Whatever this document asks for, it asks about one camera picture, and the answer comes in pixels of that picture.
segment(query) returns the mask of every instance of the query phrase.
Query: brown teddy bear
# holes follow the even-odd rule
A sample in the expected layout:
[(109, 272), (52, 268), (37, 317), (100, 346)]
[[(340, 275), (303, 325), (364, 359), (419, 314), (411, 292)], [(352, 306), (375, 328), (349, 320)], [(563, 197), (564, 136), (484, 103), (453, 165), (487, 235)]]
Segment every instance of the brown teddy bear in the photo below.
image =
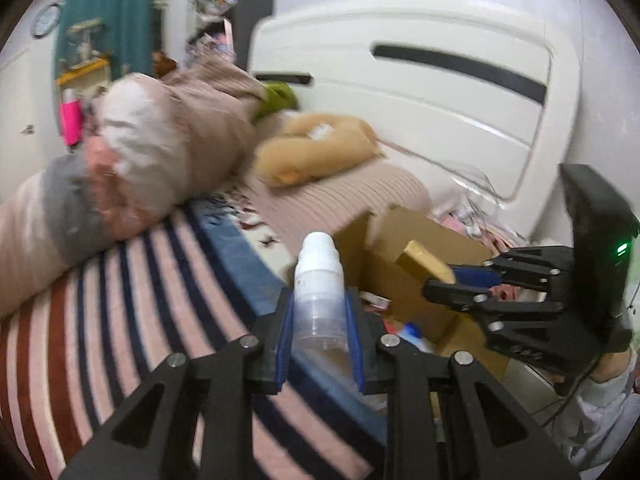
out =
[(258, 147), (254, 172), (267, 186), (293, 186), (331, 176), (380, 155), (378, 138), (362, 119), (300, 114)]

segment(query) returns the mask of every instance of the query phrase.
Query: yellow shelf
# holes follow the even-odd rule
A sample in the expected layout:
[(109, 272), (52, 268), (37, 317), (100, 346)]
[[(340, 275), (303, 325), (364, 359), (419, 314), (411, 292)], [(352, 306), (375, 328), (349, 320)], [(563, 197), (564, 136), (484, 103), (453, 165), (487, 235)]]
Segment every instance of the yellow shelf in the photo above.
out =
[(56, 80), (56, 84), (58, 86), (66, 85), (78, 77), (82, 77), (83, 75), (89, 74), (94, 70), (100, 70), (101, 68), (104, 68), (108, 65), (109, 65), (109, 60), (104, 58), (97, 59), (81, 68), (78, 68), (76, 70), (69, 70), (68, 72), (63, 73), (63, 75), (61, 75)]

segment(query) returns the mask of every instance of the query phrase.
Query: white bottle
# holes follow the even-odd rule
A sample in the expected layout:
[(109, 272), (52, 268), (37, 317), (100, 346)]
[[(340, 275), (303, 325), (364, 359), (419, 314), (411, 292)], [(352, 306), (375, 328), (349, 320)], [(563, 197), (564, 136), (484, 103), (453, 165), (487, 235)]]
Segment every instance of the white bottle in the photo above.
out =
[(302, 242), (294, 283), (293, 344), (347, 348), (344, 272), (327, 233), (311, 233)]

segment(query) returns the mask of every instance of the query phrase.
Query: person's arm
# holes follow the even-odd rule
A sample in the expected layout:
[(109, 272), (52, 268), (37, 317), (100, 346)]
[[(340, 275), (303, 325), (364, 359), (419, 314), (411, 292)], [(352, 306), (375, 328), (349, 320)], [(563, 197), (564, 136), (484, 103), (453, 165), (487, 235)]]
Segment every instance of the person's arm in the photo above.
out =
[(640, 396), (627, 388), (635, 365), (629, 351), (605, 354), (552, 423), (554, 441), (583, 480), (597, 478), (640, 415)]

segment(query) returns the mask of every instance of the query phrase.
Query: blue gripper pad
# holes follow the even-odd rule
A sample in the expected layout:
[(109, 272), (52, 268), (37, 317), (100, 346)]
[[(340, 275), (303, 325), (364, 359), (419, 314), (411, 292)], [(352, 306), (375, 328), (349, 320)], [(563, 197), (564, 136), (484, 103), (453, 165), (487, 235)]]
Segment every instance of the blue gripper pad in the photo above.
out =
[(360, 343), (360, 335), (358, 333), (358, 323), (356, 322), (356, 313), (353, 311), (357, 306), (357, 304), (353, 304), (350, 292), (345, 290), (344, 307), (347, 318), (347, 343), (349, 345), (351, 370), (353, 371), (353, 380), (358, 385), (358, 391), (362, 392), (366, 383), (366, 375), (364, 370), (362, 345)]
[(502, 283), (502, 278), (487, 267), (451, 266), (451, 270), (460, 285), (491, 288)]
[(276, 347), (275, 362), (275, 383), (278, 390), (287, 380), (289, 371), (289, 360), (291, 359), (291, 345), (293, 342), (293, 290), (290, 290), (289, 297), (285, 302), (284, 318), (282, 320), (282, 330), (278, 335), (278, 346)]

